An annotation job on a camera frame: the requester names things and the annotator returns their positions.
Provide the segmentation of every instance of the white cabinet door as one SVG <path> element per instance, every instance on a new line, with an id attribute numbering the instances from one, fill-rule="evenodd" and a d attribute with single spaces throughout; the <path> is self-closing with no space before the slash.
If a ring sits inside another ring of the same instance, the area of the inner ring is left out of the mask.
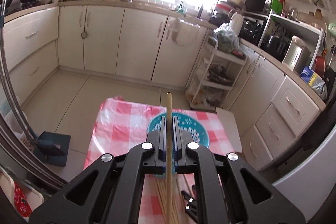
<path id="1" fill-rule="evenodd" d="M 84 40 L 84 69 L 116 73 L 124 8 L 88 6 Z"/>
<path id="2" fill-rule="evenodd" d="M 204 41 L 207 29 L 200 27 L 195 41 L 188 46 L 178 46 L 169 35 L 169 24 L 175 20 L 168 18 L 159 54 L 155 64 L 152 82 L 185 87 L 196 58 Z"/>
<path id="3" fill-rule="evenodd" d="M 247 55 L 247 61 L 242 69 L 233 89 L 229 92 L 228 96 L 224 99 L 222 108 L 229 110 L 241 91 L 243 90 L 246 82 L 251 76 L 252 71 L 254 70 L 260 55 L 257 52 L 254 52 L 249 47 L 240 44 L 243 52 Z"/>
<path id="4" fill-rule="evenodd" d="M 249 80 L 230 108 L 240 136 L 261 118 L 284 78 L 281 70 L 264 58 L 259 58 Z"/>
<path id="5" fill-rule="evenodd" d="M 257 171 L 273 160 L 271 153 L 255 126 L 252 126 L 241 139 L 241 147 L 243 148 L 247 162 Z"/>
<path id="6" fill-rule="evenodd" d="M 117 75 L 151 81 L 166 21 L 164 15 L 125 9 Z"/>
<path id="7" fill-rule="evenodd" d="M 84 69 L 84 32 L 86 5 L 59 8 L 58 60 L 60 66 Z"/>

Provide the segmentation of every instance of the teal bowl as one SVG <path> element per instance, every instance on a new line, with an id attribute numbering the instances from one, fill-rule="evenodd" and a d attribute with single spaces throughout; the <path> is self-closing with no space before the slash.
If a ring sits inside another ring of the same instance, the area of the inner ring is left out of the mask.
<path id="1" fill-rule="evenodd" d="M 152 132 L 161 128 L 161 117 L 166 117 L 165 113 L 155 116 L 147 127 L 147 132 Z M 194 118 L 180 112 L 172 112 L 172 116 L 177 116 L 180 129 L 187 130 L 191 133 L 194 142 L 202 144 L 209 148 L 209 136 L 205 128 Z"/>

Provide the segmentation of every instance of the table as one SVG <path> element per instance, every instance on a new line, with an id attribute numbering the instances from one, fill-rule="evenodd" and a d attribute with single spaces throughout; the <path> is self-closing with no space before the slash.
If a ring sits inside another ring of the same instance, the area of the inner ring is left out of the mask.
<path id="1" fill-rule="evenodd" d="M 199 112 L 192 110 L 173 109 L 197 119 L 209 135 L 209 149 L 213 153 L 226 155 L 233 152 L 224 127 L 215 113 Z M 93 126 L 92 138 L 85 159 L 84 169 L 93 163 L 102 154 L 111 153 L 114 156 L 128 153 L 135 145 L 145 142 L 147 127 L 153 117 L 166 112 L 162 106 L 152 106 L 106 99 L 101 105 Z M 189 186 L 193 184 L 193 175 L 186 175 Z M 163 216 L 153 186 L 154 177 L 146 175 L 139 212 L 138 223 L 163 224 Z M 178 175 L 180 187 L 187 190 L 183 175 Z"/>

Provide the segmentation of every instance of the wooden skewer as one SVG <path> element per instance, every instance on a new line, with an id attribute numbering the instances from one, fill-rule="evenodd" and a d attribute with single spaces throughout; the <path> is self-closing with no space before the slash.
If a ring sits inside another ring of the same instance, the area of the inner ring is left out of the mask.
<path id="1" fill-rule="evenodd" d="M 172 224 L 172 115 L 171 93 L 167 93 L 167 141 L 166 141 L 166 224 Z"/>

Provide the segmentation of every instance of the white shelf rack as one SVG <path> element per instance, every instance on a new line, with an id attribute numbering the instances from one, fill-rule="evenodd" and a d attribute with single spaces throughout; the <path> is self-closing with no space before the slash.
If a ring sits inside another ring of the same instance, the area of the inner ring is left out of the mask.
<path id="1" fill-rule="evenodd" d="M 198 93 L 199 93 L 201 87 L 202 87 L 202 86 L 208 86 L 208 87 L 211 87 L 211 88 L 216 88 L 216 89 L 221 89 L 221 90 L 231 91 L 231 90 L 233 89 L 233 87 L 234 87 L 234 85 L 235 85 L 235 83 L 236 83 L 236 81 L 237 81 L 237 78 L 239 77 L 239 75 L 240 75 L 240 73 L 241 73 L 241 71 L 242 71 L 244 65 L 246 64 L 247 56 L 245 57 L 245 59 L 240 59 L 240 58 L 237 58 L 236 56 L 234 56 L 234 55 L 232 55 L 232 54 L 228 54 L 228 53 L 222 52 L 222 51 L 218 50 L 218 40 L 217 40 L 216 38 L 214 38 L 214 37 L 208 37 L 207 39 L 208 39 L 208 40 L 207 40 L 207 42 L 205 43 L 205 50 L 208 51 L 208 52 L 210 52 L 210 53 L 211 53 L 211 56 L 210 56 L 209 59 L 203 57 L 202 59 L 200 59 L 200 61 L 199 61 L 199 63 L 198 63 L 198 66 L 197 66 L 197 67 L 200 66 L 200 64 L 201 64 L 201 62 L 202 62 L 202 60 L 203 60 L 203 62 L 204 62 L 207 66 L 206 66 L 206 69 L 205 69 L 205 71 L 204 71 L 204 73 L 203 73 L 202 76 L 197 75 L 196 72 L 194 73 L 193 80 L 194 80 L 195 78 L 197 78 L 198 81 L 199 81 L 199 84 L 198 84 L 197 90 L 196 90 L 196 92 L 195 92 L 195 94 L 194 94 L 194 97 L 193 97 L 192 101 L 189 102 L 189 103 L 190 103 L 190 108 L 191 108 L 191 109 L 199 109 L 199 110 L 215 111 L 215 110 L 216 110 L 215 107 L 207 106 L 207 105 L 202 105 L 202 104 L 198 104 L 198 105 L 196 105 L 196 104 L 193 103 L 194 100 L 196 99 L 196 97 L 197 97 L 197 95 L 198 95 Z M 215 42 L 215 46 L 211 46 L 211 45 L 208 43 L 209 39 Z M 213 61 L 213 59 L 214 59 L 215 56 L 216 56 L 216 57 L 219 57 L 219 58 L 221 58 L 221 59 L 224 59 L 224 60 L 229 61 L 228 68 L 231 66 L 231 63 L 236 63 L 236 64 L 238 64 L 238 65 L 241 65 L 241 68 L 240 68 L 240 70 L 239 70 L 239 73 L 236 75 L 236 78 L 235 78 L 235 80 L 234 80 L 234 82 L 233 82 L 233 84 L 232 84 L 231 86 L 229 86 L 229 85 L 222 85 L 222 84 L 218 84 L 218 83 L 214 83 L 214 82 L 211 82 L 211 81 L 208 81 L 208 80 L 205 79 L 205 77 L 206 77 L 206 75 L 207 75 L 207 73 L 208 73 L 209 67 L 210 67 L 210 65 L 211 65 L 211 62 Z"/>

